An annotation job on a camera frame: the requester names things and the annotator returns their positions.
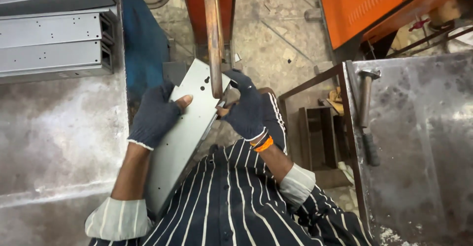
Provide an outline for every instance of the rolled-up sleeve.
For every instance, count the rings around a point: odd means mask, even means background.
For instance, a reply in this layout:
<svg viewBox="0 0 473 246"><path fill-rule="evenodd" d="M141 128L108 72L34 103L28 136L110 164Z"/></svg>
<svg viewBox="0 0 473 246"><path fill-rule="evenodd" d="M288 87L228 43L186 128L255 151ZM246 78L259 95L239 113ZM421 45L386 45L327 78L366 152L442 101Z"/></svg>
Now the rolled-up sleeve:
<svg viewBox="0 0 473 246"><path fill-rule="evenodd" d="M108 197L85 223L88 237L121 241L143 237L151 229L145 200L118 201Z"/></svg>
<svg viewBox="0 0 473 246"><path fill-rule="evenodd" d="M314 172L294 164L279 185L279 192L297 209L307 200L315 185Z"/></svg>

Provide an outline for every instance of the rusty metal frame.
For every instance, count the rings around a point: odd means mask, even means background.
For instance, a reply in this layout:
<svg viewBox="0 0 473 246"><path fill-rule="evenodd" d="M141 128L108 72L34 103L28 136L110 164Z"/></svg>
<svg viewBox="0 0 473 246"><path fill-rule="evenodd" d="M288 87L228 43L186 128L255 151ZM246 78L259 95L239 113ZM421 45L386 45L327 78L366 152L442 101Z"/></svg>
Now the rusty metal frame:
<svg viewBox="0 0 473 246"><path fill-rule="evenodd" d="M281 108L282 118L283 121L286 123L286 128L288 126L287 121L287 108L286 108L286 99L298 94L312 86L322 83L323 81L329 80L333 77L338 76L338 82L340 84L341 89L341 96L343 98L343 111L344 111L344 118L346 121L346 128L347 128L347 137L348 137L348 147L349 147L349 154L350 154L350 161L351 167L353 169L354 179L355 179L355 188L358 200L358 209L359 209L359 216L360 219L363 221L364 225L370 228L368 222L368 215L366 210L366 204L363 195L363 183L360 173L360 164L358 162L359 158L364 158L364 146L362 143L357 141L358 138L361 138L361 128L355 125L354 119L358 117L358 114L355 109L354 99L353 97L356 95L352 93L352 88L350 86L349 77L351 75L350 71L353 71L352 62L342 62L340 64L335 65L334 67L324 71L313 77L310 80L307 80L303 84L285 92L284 94L278 97L278 101ZM288 152L291 152L291 145L288 144L287 146Z"/></svg>
<svg viewBox="0 0 473 246"><path fill-rule="evenodd" d="M225 57L219 0L204 0L209 45L210 83L214 98L222 98L222 60Z"/></svg>

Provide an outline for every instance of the navy work glove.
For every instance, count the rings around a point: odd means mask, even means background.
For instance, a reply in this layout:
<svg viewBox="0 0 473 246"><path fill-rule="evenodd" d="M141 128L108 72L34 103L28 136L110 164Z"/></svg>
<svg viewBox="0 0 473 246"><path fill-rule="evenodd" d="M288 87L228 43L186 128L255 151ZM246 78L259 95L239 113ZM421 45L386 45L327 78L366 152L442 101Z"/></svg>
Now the navy work glove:
<svg viewBox="0 0 473 246"><path fill-rule="evenodd" d="M173 89L174 85L170 81L164 81L160 86L146 90L133 118L128 141L149 150L158 146L164 135L177 122L182 110L192 102L192 95L168 102Z"/></svg>
<svg viewBox="0 0 473 246"><path fill-rule="evenodd" d="M224 72L230 79L237 82L240 91L240 102L230 110L217 107L217 114L228 122L232 128L245 140L251 141L264 132L263 102L261 94L256 89L250 77L237 70Z"/></svg>

